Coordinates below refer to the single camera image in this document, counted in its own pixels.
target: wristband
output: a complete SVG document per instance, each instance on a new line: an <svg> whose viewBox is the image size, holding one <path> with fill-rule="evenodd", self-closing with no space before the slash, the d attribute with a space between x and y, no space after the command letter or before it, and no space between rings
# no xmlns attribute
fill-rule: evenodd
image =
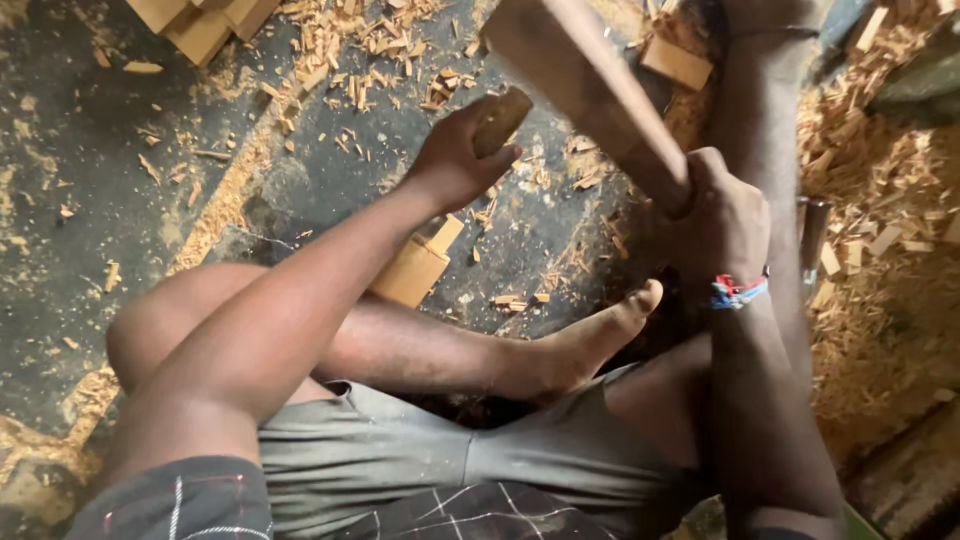
<svg viewBox="0 0 960 540"><path fill-rule="evenodd" d="M713 309L740 309L749 304L757 296L769 290L770 267L763 267L763 276L755 282L738 286L733 284L733 276L720 274L711 283L713 296L710 297L710 307Z"/></svg>

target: shorts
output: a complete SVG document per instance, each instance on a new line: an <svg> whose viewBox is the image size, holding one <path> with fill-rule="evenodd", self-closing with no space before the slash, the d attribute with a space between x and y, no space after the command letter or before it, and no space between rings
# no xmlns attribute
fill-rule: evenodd
<svg viewBox="0 0 960 540"><path fill-rule="evenodd" d="M605 385L634 367L483 431L363 384L327 383L337 397L285 406L259 431L276 535L322 538L425 490L502 481L564 500L619 538L659 538L715 489L607 410Z"/></svg>

